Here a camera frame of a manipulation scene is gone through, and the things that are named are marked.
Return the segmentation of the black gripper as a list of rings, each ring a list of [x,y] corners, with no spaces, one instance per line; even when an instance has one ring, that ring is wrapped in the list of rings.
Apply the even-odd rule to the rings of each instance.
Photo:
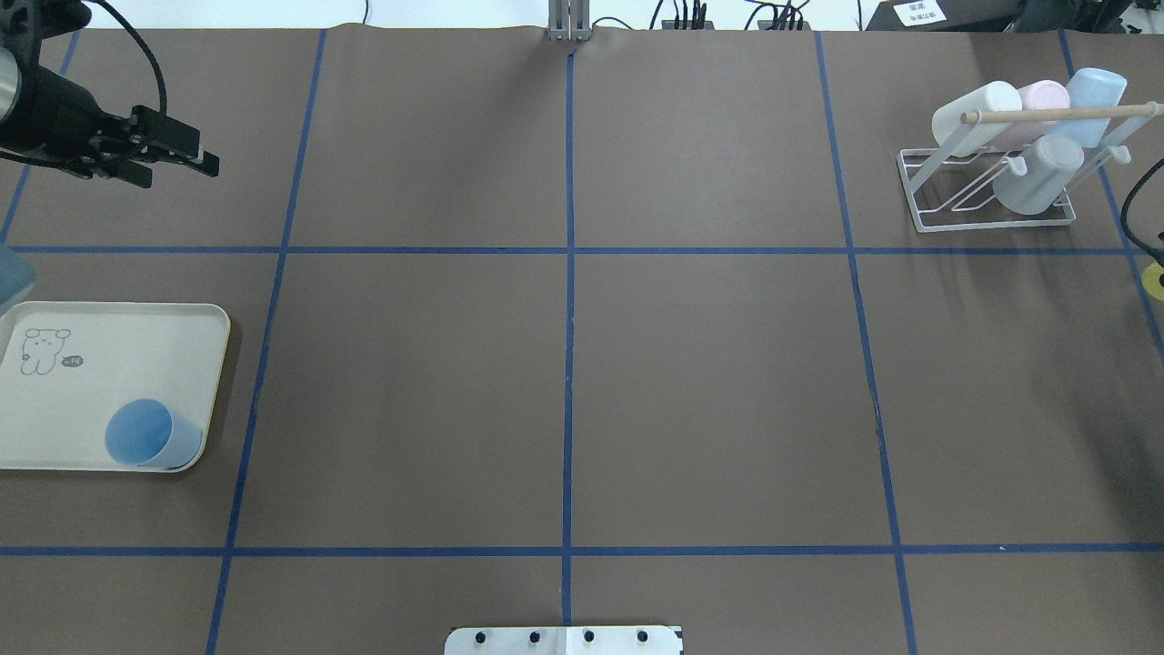
[[[109,115],[86,88],[41,66],[3,64],[1,92],[3,161],[140,188],[151,187],[146,165],[157,163],[220,175],[221,161],[203,150],[200,130],[158,109],[133,106],[130,119]]]

